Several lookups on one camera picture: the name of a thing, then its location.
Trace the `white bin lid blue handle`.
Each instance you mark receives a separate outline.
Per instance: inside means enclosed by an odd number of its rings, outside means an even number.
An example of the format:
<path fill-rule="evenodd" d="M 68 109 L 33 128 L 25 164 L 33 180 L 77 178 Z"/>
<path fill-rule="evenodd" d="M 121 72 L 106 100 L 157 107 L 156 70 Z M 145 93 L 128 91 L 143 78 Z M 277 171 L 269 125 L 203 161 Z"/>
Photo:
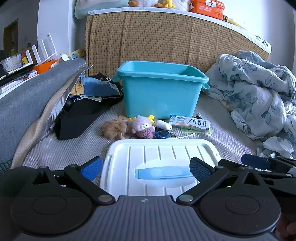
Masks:
<path fill-rule="evenodd" d="M 215 167 L 221 157 L 215 146 L 203 139 L 133 139 L 114 142 L 108 149 L 100 188 L 118 198 L 180 194 L 199 181 L 189 164 L 198 157 Z"/>

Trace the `yellow item on headboard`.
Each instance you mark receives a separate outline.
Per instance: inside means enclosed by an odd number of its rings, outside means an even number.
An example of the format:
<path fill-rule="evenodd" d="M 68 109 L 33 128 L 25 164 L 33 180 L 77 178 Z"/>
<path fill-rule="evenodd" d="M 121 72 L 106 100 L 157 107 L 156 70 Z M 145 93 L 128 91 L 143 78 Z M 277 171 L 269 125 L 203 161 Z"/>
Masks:
<path fill-rule="evenodd" d="M 244 29 L 244 27 L 242 27 L 240 24 L 236 23 L 234 20 L 229 19 L 226 15 L 223 16 L 223 21 Z"/>

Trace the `white duck plush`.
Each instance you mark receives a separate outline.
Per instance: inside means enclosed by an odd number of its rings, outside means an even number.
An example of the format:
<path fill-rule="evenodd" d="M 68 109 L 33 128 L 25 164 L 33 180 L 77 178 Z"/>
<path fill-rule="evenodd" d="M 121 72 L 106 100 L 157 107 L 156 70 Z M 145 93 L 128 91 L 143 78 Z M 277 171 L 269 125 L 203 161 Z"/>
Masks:
<path fill-rule="evenodd" d="M 181 11 L 189 11 L 190 4 L 191 4 L 191 1 L 188 1 L 188 0 L 168 0 L 168 1 L 158 1 L 152 6 L 157 8 L 178 9 Z"/>

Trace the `teal plastic storage bin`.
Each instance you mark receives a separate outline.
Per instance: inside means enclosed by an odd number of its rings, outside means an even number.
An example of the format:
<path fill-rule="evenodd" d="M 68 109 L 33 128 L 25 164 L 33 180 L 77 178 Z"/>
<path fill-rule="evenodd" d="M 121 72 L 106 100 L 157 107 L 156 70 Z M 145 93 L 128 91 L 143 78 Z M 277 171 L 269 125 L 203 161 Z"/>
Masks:
<path fill-rule="evenodd" d="M 153 115 L 167 120 L 171 115 L 191 117 L 201 90 L 209 78 L 198 68 L 175 63 L 126 61 L 117 69 L 113 82 L 122 82 L 125 114 Z"/>

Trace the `pile of dark clothes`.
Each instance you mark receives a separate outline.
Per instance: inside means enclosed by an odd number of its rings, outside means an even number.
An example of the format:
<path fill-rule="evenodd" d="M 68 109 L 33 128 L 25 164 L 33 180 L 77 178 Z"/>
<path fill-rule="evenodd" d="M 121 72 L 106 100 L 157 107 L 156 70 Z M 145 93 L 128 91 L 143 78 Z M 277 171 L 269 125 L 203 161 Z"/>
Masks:
<path fill-rule="evenodd" d="M 123 88 L 102 73 L 81 78 L 84 93 L 70 94 L 53 130 L 59 140 L 81 136 L 105 111 L 123 100 Z"/>

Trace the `white oval plastic case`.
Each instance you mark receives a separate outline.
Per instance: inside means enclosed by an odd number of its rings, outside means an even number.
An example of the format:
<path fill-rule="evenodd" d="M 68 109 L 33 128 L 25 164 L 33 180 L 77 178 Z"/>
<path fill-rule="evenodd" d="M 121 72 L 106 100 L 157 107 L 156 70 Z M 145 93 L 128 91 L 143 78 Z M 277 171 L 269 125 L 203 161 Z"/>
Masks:
<path fill-rule="evenodd" d="M 160 128 L 162 130 L 165 130 L 165 131 L 169 131 L 172 129 L 172 125 L 170 123 L 167 123 L 163 120 L 155 120 L 154 121 L 154 126 L 156 128 Z"/>

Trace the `light blue cloud cushion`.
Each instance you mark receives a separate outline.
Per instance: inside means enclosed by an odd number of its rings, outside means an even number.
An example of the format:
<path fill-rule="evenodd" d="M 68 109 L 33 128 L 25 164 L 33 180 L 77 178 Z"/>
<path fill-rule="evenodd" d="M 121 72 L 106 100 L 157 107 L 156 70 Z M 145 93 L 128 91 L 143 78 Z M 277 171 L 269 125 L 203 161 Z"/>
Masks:
<path fill-rule="evenodd" d="M 89 11 L 127 7 L 126 0 L 78 0 L 76 1 L 74 15 L 77 19 L 86 18 Z"/>

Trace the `black car key fob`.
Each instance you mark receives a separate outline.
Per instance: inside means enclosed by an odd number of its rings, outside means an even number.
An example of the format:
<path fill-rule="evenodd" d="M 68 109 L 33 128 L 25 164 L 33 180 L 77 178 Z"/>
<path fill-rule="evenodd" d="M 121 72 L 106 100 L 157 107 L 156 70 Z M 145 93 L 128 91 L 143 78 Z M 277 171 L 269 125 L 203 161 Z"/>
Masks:
<path fill-rule="evenodd" d="M 194 116 L 194 118 L 199 118 L 199 119 L 202 119 L 202 118 L 201 118 L 201 114 L 200 114 L 200 113 L 197 113 L 197 114 Z"/>

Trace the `toothpaste box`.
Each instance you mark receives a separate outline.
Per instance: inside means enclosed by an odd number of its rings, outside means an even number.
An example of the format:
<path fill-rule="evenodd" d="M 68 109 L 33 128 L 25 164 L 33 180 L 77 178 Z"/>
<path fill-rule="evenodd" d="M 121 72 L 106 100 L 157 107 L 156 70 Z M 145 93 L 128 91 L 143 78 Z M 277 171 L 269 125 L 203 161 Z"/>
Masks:
<path fill-rule="evenodd" d="M 174 127 L 184 128 L 192 131 L 208 132 L 210 131 L 210 121 L 200 118 L 190 118 L 181 115 L 170 115 L 170 121 Z"/>

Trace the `woven rattan headboard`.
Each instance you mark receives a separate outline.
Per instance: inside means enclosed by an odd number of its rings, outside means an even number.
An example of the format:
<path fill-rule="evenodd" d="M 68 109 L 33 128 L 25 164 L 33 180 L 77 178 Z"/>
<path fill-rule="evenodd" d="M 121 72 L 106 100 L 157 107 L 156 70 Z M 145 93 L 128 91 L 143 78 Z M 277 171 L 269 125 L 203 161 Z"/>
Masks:
<path fill-rule="evenodd" d="M 259 36 L 215 18 L 162 8 L 126 7 L 90 11 L 85 30 L 89 75 L 112 76 L 125 61 L 195 66 L 206 72 L 220 54 L 253 51 L 264 60 L 271 45 Z"/>

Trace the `white power strip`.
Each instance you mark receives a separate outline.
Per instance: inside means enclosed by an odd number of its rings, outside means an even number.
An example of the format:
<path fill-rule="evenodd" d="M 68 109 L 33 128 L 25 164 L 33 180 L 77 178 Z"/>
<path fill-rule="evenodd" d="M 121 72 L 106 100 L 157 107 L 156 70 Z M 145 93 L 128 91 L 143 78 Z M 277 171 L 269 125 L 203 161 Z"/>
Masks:
<path fill-rule="evenodd" d="M 83 58 L 86 55 L 86 51 L 85 49 L 77 49 L 74 52 L 70 53 L 70 54 L 61 54 L 59 62 L 65 62 L 68 60 L 75 60 L 78 58 Z"/>

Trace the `white goose plush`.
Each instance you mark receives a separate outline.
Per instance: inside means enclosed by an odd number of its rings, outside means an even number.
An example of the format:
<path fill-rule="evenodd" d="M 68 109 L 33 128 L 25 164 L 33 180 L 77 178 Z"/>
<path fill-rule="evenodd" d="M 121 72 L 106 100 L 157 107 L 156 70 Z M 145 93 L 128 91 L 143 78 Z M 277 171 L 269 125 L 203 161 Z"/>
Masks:
<path fill-rule="evenodd" d="M 158 0 L 133 0 L 128 1 L 128 6 L 130 7 L 153 7 L 158 4 Z"/>

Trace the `brown fluffy plush keychain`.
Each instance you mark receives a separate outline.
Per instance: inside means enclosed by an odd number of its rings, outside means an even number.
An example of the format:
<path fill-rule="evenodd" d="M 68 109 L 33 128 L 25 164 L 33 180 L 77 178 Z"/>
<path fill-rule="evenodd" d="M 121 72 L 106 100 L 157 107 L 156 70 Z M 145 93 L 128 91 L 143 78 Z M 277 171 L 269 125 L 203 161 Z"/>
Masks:
<path fill-rule="evenodd" d="M 100 127 L 99 134 L 110 140 L 124 140 L 127 125 L 118 118 L 107 120 Z"/>

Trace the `white wifi router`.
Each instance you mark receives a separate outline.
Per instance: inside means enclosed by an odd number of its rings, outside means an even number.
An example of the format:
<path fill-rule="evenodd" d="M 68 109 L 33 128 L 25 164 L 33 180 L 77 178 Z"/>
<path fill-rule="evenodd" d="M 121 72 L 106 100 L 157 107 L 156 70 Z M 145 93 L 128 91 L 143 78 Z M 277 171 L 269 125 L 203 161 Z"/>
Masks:
<path fill-rule="evenodd" d="M 48 33 L 45 39 L 41 39 L 41 44 L 36 47 L 32 45 L 25 51 L 29 64 L 41 65 L 51 60 L 57 59 L 58 53 L 52 36 Z"/>

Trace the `green sachet packet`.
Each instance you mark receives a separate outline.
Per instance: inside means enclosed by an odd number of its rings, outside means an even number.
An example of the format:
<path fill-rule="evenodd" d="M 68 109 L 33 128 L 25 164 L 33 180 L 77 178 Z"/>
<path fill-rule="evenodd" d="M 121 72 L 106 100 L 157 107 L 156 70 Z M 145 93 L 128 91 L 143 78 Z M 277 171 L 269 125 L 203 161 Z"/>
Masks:
<path fill-rule="evenodd" d="M 188 130 L 186 128 L 180 128 L 182 133 L 214 133 L 213 129 L 210 128 L 208 131 L 204 130 Z"/>

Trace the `purple fluffy plush keychain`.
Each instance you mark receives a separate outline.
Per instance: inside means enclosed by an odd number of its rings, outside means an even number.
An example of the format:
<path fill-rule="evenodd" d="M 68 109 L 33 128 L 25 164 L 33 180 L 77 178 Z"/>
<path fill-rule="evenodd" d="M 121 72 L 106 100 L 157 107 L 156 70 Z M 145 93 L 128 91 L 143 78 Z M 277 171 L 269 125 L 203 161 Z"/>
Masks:
<path fill-rule="evenodd" d="M 152 139 L 154 137 L 155 127 L 145 116 L 137 115 L 135 120 L 129 121 L 129 126 L 132 134 L 137 138 Z"/>

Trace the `orange first aid box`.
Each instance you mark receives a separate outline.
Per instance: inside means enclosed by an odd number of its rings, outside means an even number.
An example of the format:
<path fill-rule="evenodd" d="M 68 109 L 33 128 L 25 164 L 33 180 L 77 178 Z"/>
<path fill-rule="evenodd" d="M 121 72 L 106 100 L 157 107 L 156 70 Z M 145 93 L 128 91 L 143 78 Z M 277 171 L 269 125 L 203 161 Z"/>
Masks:
<path fill-rule="evenodd" d="M 223 20 L 224 3 L 217 0 L 193 0 L 190 4 L 190 12 L 210 16 Z"/>

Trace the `stack of books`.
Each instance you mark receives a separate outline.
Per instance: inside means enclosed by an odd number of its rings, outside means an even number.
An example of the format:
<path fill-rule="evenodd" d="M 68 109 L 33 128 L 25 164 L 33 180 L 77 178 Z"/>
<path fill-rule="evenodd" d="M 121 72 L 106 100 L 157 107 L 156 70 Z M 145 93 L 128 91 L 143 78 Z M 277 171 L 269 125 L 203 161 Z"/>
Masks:
<path fill-rule="evenodd" d="M 26 54 L 17 54 L 1 61 L 1 94 L 37 75 L 35 64 Z"/>

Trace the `blue floral duvet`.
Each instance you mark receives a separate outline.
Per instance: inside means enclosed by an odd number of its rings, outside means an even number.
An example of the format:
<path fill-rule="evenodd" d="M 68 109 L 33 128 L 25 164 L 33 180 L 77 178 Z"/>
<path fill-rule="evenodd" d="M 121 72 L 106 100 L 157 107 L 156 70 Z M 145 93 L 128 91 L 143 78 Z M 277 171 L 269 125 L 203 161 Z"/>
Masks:
<path fill-rule="evenodd" d="M 295 159 L 295 76 L 252 51 L 221 54 L 206 72 L 206 94 L 230 112 L 236 127 L 261 140 L 257 155 Z"/>

